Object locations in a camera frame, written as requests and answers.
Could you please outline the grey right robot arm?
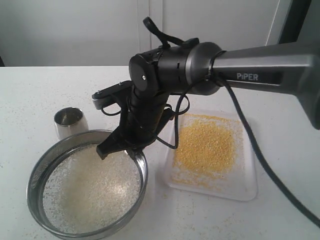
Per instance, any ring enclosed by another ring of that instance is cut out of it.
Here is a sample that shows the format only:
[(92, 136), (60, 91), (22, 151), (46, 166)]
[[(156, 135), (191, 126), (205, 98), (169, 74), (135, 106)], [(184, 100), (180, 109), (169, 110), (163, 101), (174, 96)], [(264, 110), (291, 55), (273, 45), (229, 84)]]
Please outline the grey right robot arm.
[(97, 146), (101, 158), (152, 144), (175, 111), (171, 94), (209, 96), (231, 87), (294, 95), (311, 125), (320, 127), (320, 45), (291, 42), (224, 51), (212, 42), (157, 48), (133, 56), (130, 79), (96, 92), (98, 110), (120, 106), (118, 127)]

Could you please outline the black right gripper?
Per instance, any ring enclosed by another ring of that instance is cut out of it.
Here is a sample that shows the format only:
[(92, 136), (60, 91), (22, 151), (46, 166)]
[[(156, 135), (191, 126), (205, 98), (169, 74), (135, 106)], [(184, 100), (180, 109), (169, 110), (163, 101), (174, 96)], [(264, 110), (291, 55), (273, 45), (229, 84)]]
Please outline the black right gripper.
[(139, 149), (152, 144), (174, 117), (173, 111), (166, 108), (170, 94), (159, 92), (143, 97), (131, 82), (123, 82), (117, 87), (121, 108), (119, 126), (97, 145), (96, 152), (104, 160), (109, 154), (126, 150), (132, 160), (139, 160)]

